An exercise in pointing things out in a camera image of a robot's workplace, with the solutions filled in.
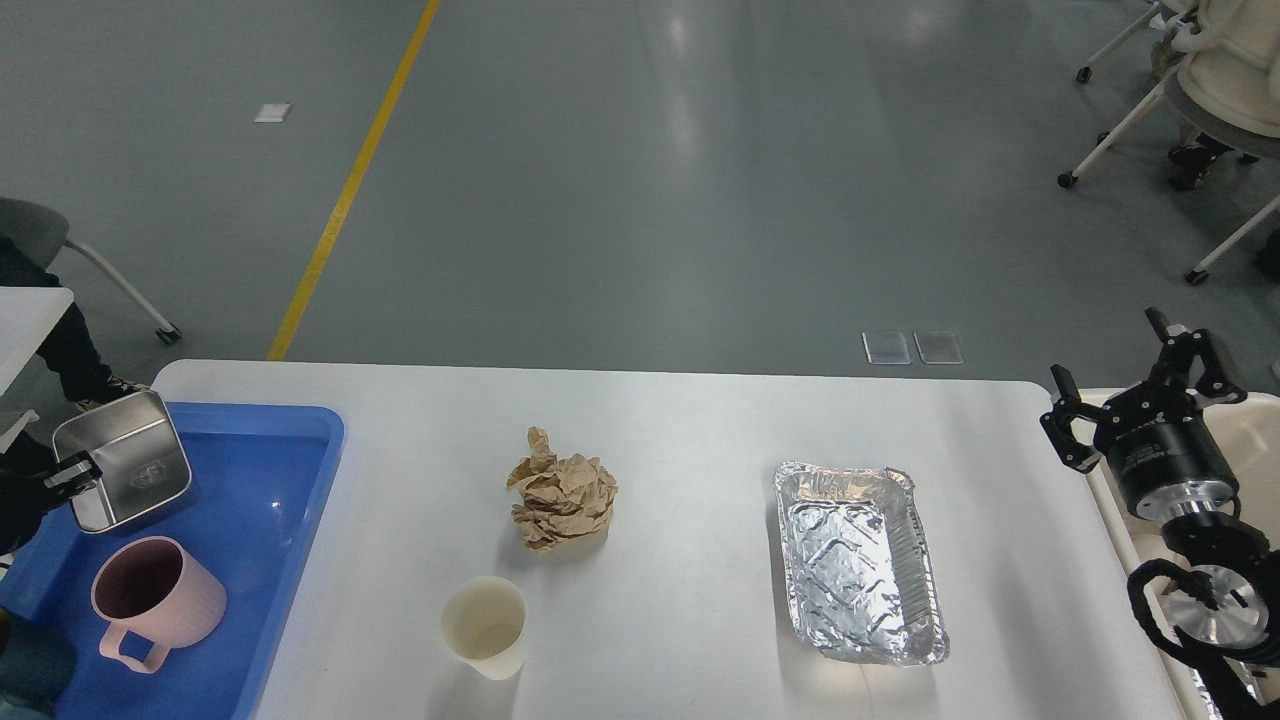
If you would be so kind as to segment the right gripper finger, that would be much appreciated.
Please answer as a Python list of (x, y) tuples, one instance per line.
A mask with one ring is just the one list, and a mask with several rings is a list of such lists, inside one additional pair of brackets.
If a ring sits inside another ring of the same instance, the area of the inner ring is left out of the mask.
[(1249, 397), (1230, 352), (1211, 331), (1172, 323), (1157, 307), (1147, 307), (1146, 319), (1161, 342), (1146, 383), (1162, 397), (1185, 396), (1199, 406), (1242, 404)]
[[(1115, 416), (1110, 410), (1087, 402), (1074, 375), (1065, 366), (1053, 364), (1050, 372), (1057, 388), (1057, 398), (1051, 409), (1039, 416), (1039, 424), (1064, 466), (1078, 473), (1089, 473), (1116, 446)], [(1094, 424), (1093, 439), (1089, 443), (1076, 437), (1073, 425), (1078, 420)]]

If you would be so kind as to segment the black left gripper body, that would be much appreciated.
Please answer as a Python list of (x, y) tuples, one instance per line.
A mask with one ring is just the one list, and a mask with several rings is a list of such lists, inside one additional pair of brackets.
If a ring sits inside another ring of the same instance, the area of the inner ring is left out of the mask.
[(14, 553), (29, 542), (44, 518), (61, 501), (46, 480), (56, 473), (1, 469), (1, 552)]

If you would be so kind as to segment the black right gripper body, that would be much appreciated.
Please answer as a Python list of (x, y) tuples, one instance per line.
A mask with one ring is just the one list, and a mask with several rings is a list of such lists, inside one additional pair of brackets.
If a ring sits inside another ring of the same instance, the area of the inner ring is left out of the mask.
[(1198, 395), (1142, 382), (1111, 395), (1094, 429), (1129, 514), (1167, 521), (1181, 503), (1217, 511), (1240, 484), (1204, 423)]

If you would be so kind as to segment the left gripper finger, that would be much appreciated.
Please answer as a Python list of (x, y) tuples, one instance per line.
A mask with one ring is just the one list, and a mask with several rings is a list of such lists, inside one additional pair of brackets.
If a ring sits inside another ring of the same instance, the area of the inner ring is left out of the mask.
[(54, 471), (41, 480), (47, 497), (69, 501), (93, 489), (102, 477), (102, 469), (88, 451), (78, 451), (58, 462)]

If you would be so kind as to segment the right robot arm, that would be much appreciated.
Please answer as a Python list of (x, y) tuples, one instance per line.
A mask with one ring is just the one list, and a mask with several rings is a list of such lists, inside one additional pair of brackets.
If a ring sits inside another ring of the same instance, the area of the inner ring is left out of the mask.
[(1277, 551), (1242, 520), (1239, 480), (1204, 423), (1207, 407), (1248, 393), (1210, 331), (1157, 307), (1146, 318), (1161, 343), (1146, 379), (1093, 405), (1053, 365), (1057, 395), (1039, 423), (1064, 466), (1106, 462), (1129, 514), (1157, 524), (1172, 552), (1126, 579), (1151, 643), (1199, 675), (1225, 719), (1275, 719), (1277, 703), (1257, 700), (1235, 665), (1277, 666)]

